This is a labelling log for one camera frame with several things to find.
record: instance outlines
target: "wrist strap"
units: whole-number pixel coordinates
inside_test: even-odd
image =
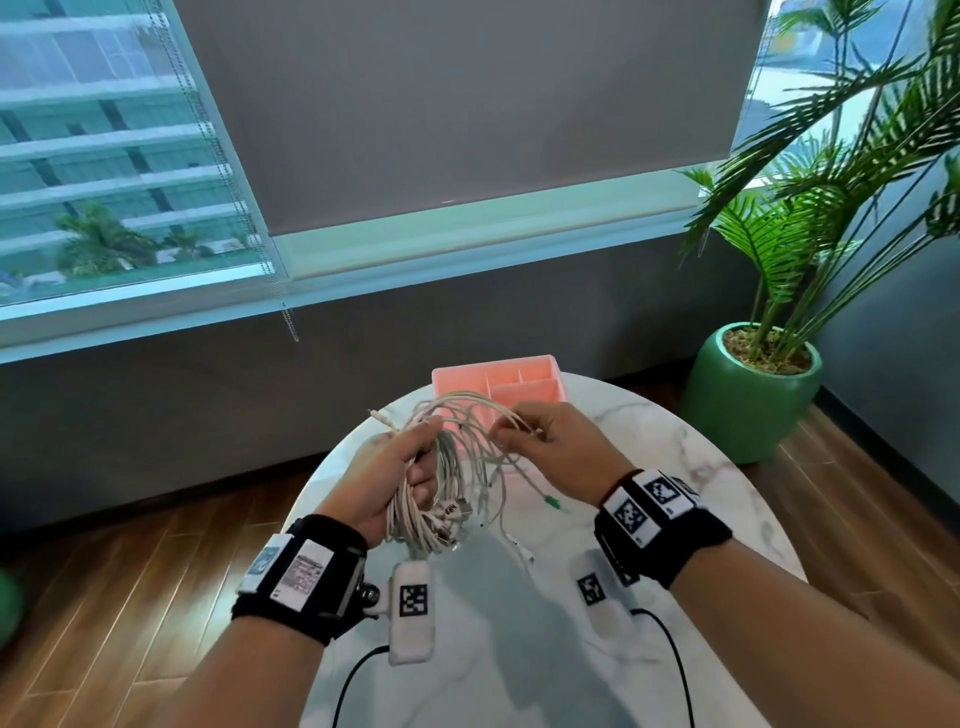
[[[260,551],[232,617],[270,619],[330,644],[364,617],[356,588],[366,561],[361,534],[327,516],[306,516]]]
[[[669,589],[701,548],[733,537],[700,496],[677,477],[633,471],[620,478],[600,506],[594,535],[620,581],[648,576]]]

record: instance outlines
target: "white electronic device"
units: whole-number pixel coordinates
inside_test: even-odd
[[[425,663],[433,657],[433,571],[425,561],[397,564],[379,601],[364,611],[372,617],[389,615],[391,665]]]
[[[616,578],[603,551],[591,548],[577,554],[570,559],[569,571],[597,636],[616,640],[634,631],[630,610],[636,608],[636,599]]]

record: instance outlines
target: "pink tray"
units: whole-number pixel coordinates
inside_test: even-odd
[[[505,407],[525,400],[566,401],[560,368],[549,354],[433,370],[437,397],[464,390],[478,392]],[[496,422],[496,411],[489,407],[477,407],[474,412],[484,427]]]

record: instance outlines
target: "wood flooring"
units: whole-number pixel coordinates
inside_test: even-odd
[[[673,408],[682,378],[631,388]],[[811,584],[960,679],[960,543],[819,410],[744,469]],[[31,546],[0,653],[0,728],[147,726],[228,624],[237,582],[310,475]]]

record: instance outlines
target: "marble tabletop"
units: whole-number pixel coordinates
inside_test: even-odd
[[[800,560],[750,481],[679,418],[626,390],[564,374],[569,400],[639,467],[682,477],[736,537],[803,578]],[[432,388],[382,407],[403,422]],[[312,511],[359,446],[383,426],[367,419],[324,460],[288,518]],[[684,692],[670,646],[652,621],[637,618],[624,639],[599,638],[569,576],[570,559],[596,548],[595,510],[560,496],[546,506],[517,476],[508,478],[504,525],[536,556],[526,564],[495,529],[474,531],[457,549],[431,557],[437,641],[423,665],[389,667],[373,658],[350,683],[340,725],[349,728],[626,728],[686,726]],[[495,509],[496,496],[492,497]],[[406,548],[373,550],[367,579],[386,583]],[[647,579],[636,600],[667,625],[684,660],[697,725],[767,725],[670,593]],[[347,673],[387,642],[388,623],[366,620],[326,651],[301,726],[329,728]]]

